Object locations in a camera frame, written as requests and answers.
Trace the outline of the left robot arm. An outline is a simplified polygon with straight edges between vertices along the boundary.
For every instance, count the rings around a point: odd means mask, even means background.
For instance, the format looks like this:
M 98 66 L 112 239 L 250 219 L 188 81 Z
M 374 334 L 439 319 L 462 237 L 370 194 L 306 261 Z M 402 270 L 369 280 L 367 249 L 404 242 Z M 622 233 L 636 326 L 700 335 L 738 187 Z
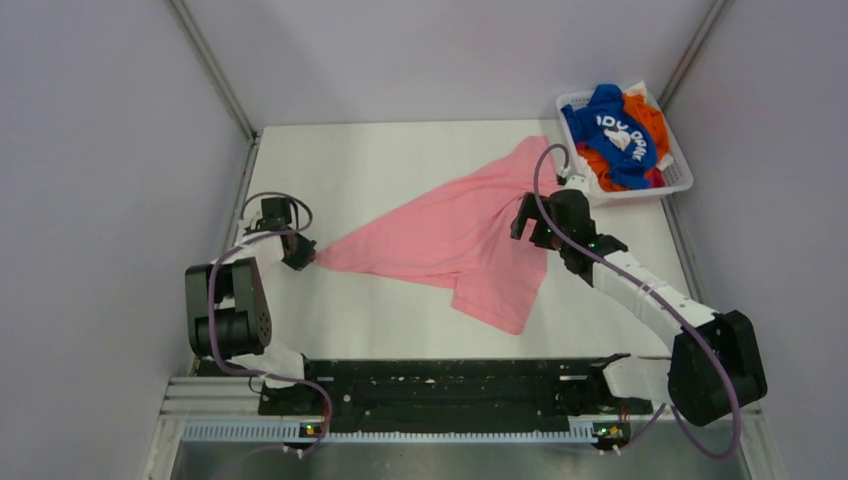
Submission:
M 294 368 L 280 373 L 270 358 L 272 320 L 263 287 L 263 272 L 281 264 L 301 271 L 315 258 L 316 242 L 302 235 L 314 219 L 302 200 L 282 192 L 261 192 L 245 201 L 260 201 L 260 211 L 243 226 L 240 243 L 217 259 L 185 271 L 188 341 L 193 353 L 210 358 L 233 376 L 261 379 L 268 392 L 282 390 L 283 401 L 297 413 L 316 407 L 327 421 L 332 401 L 305 376 L 305 357 L 285 349 L 276 358 Z

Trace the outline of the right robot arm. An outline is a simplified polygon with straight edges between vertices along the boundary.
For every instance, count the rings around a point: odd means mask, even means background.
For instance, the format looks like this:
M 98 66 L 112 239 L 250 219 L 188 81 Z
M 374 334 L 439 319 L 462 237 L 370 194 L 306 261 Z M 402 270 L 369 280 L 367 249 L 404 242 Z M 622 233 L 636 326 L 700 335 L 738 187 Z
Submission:
M 628 247 L 597 231 L 580 176 L 550 196 L 524 194 L 510 235 L 555 251 L 565 268 L 647 326 L 666 357 L 620 354 L 586 385 L 589 404 L 612 412 L 626 399 L 667 404 L 703 427 L 766 396 L 768 383 L 754 326 L 738 310 L 721 313 L 677 291 L 643 266 Z

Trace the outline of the pink t-shirt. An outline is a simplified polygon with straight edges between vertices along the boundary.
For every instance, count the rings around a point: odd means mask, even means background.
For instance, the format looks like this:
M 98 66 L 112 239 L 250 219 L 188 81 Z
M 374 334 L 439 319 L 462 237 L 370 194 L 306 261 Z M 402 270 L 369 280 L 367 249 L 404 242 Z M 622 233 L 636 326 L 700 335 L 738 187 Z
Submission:
M 523 332 L 547 255 L 510 236 L 548 146 L 529 136 L 503 158 L 382 215 L 320 251 L 316 264 L 449 289 L 452 307 L 509 334 Z

